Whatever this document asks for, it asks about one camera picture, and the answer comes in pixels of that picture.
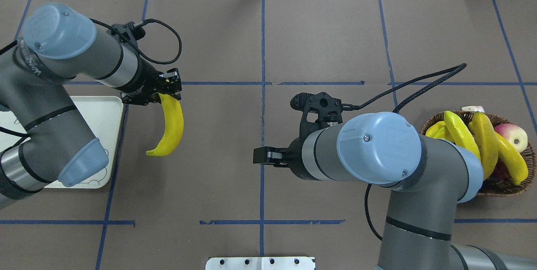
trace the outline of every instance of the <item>white tray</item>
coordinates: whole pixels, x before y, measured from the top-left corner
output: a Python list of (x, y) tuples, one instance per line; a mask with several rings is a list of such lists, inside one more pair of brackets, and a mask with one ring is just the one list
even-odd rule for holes
[[(114, 166), (117, 139), (121, 129), (123, 103), (115, 96), (72, 96), (73, 102), (88, 123), (88, 126), (100, 139), (102, 147), (108, 154), (109, 163), (100, 172), (70, 188), (96, 189), (105, 186), (110, 180)], [(12, 112), (0, 112), (0, 126), (10, 130), (26, 131)], [(0, 134), (0, 151), (13, 145), (19, 138), (9, 134)], [(58, 181), (52, 182), (46, 188), (67, 188)]]

